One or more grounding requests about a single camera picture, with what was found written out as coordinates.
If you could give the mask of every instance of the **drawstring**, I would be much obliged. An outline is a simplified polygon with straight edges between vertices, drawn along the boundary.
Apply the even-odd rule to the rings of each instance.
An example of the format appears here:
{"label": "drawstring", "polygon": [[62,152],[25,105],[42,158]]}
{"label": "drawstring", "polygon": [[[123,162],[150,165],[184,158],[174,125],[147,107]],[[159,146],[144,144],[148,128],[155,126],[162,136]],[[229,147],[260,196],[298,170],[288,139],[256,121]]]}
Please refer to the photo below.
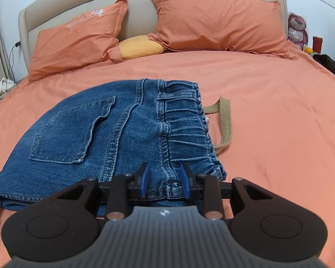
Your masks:
{"label": "drawstring", "polygon": [[212,106],[204,107],[205,114],[214,114],[218,112],[220,112],[221,118],[221,143],[214,147],[217,155],[230,144],[232,139],[230,100],[220,97],[220,99]]}

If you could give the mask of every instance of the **blue denim jeans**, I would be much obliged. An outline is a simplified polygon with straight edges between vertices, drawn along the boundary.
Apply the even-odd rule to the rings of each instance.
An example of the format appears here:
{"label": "blue denim jeans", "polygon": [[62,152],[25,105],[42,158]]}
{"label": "blue denim jeans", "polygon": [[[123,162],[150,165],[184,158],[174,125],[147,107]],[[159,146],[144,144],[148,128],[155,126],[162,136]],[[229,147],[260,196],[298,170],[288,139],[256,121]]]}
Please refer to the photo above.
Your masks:
{"label": "blue denim jeans", "polygon": [[147,201],[155,205],[183,204],[182,161],[225,179],[196,83],[116,81],[63,100],[12,151],[0,172],[0,207],[20,209],[91,176],[111,181],[144,161],[152,171]]}

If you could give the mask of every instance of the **logo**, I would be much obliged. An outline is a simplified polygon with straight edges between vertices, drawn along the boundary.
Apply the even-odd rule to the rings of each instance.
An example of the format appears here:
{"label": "logo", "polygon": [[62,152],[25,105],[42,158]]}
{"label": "logo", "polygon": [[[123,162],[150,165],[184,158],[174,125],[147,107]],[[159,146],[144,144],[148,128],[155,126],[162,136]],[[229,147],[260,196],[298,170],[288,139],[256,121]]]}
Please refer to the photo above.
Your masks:
{"label": "logo", "polygon": [[167,209],[163,209],[159,214],[166,218],[170,214],[170,211],[168,211]]}

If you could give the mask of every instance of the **yellow cushion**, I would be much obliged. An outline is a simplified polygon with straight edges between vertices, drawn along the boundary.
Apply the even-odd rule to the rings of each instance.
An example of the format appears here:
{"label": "yellow cushion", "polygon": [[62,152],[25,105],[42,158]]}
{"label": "yellow cushion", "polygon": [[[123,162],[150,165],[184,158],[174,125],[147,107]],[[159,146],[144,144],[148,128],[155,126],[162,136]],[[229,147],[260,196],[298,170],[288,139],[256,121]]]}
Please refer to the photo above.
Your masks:
{"label": "yellow cushion", "polygon": [[163,53],[164,48],[158,42],[150,40],[147,35],[130,37],[118,44],[123,60]]}

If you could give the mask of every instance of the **back pocket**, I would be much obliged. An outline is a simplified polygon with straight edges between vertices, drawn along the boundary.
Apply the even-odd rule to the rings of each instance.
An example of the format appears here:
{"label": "back pocket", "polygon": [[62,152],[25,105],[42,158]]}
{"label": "back pocket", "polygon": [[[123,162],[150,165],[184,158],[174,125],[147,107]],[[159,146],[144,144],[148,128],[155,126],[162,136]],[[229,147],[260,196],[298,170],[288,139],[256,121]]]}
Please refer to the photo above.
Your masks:
{"label": "back pocket", "polygon": [[36,134],[29,158],[55,163],[81,163],[87,155],[95,127],[105,120],[115,97],[58,112]]}

